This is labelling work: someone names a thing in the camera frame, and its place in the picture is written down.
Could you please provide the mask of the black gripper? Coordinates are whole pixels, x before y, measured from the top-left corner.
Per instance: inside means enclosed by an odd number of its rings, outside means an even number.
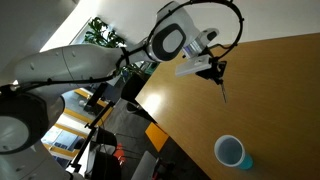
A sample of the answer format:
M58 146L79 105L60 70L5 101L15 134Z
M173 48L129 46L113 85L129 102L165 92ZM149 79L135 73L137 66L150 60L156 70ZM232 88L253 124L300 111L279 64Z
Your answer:
M210 68L206 70L201 70L197 72L197 75L204 78L204 79L211 79L214 80L216 84L223 84L223 75L224 71L227 66L226 61L219 61L217 58L210 58L209 59Z

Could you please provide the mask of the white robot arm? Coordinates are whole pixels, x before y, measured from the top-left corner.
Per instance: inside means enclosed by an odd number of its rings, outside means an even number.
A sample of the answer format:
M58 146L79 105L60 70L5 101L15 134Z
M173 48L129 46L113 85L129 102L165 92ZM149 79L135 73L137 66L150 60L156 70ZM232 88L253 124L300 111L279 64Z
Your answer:
M183 53L200 66L179 66L178 73L207 70L215 62L204 53L218 30L199 30L185 7L217 3L232 8L229 0L172 1L157 13L150 34L136 45L119 48L75 44L36 53L18 61L13 68L16 85L1 87L0 179L84 180L64 170L41 139L65 109L62 94L86 84L108 81L117 70L138 61L171 61Z

